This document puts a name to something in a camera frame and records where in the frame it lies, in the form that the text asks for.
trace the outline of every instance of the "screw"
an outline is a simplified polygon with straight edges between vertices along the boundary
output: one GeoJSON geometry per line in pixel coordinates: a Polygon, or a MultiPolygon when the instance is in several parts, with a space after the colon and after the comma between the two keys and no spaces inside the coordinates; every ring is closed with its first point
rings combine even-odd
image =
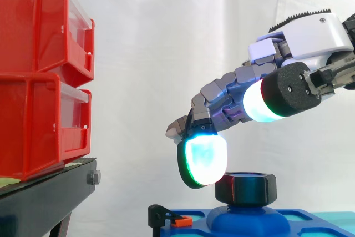
{"type": "Polygon", "coordinates": [[[100,170],[91,170],[88,175],[88,184],[98,185],[101,181],[101,171],[100,170]]]}

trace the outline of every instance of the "black knob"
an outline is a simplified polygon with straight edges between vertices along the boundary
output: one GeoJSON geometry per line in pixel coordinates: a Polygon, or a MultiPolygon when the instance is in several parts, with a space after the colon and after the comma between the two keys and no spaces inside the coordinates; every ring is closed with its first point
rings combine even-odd
{"type": "Polygon", "coordinates": [[[258,208],[276,200],[272,174],[227,172],[216,183],[216,199],[239,208],[258,208]]]}

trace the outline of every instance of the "white wall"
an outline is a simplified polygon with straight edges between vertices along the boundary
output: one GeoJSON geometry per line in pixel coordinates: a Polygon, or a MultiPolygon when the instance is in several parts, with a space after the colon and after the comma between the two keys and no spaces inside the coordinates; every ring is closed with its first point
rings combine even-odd
{"type": "MultiPolygon", "coordinates": [[[[342,20],[355,0],[79,0],[96,22],[91,156],[102,182],[72,216],[68,236],[150,236],[147,208],[213,208],[214,187],[191,190],[164,136],[206,83],[239,67],[247,46],[303,11],[342,20]]],[[[353,210],[352,92],[270,124],[222,135],[233,171],[277,176],[277,208],[353,210]]]]}

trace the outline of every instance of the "red storage drawer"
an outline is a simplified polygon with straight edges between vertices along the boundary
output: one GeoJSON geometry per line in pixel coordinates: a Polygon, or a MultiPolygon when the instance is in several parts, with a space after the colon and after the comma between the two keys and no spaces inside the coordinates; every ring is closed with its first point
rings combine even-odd
{"type": "Polygon", "coordinates": [[[0,178],[22,181],[90,152],[91,94],[55,73],[0,73],[0,178]]]}
{"type": "Polygon", "coordinates": [[[78,87],[94,78],[94,22],[76,0],[0,0],[0,72],[54,72],[78,87]]]}

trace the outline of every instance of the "robotic finger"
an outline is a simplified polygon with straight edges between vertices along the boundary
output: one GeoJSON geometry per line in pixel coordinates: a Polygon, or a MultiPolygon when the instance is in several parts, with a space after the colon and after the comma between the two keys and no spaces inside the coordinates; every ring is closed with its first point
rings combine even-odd
{"type": "Polygon", "coordinates": [[[197,189],[223,176],[226,142],[217,132],[289,117],[339,87],[355,89],[354,37],[354,16],[342,24],[325,10],[290,17],[250,44],[248,61],[204,86],[189,115],[168,126],[183,181],[197,189]]]}

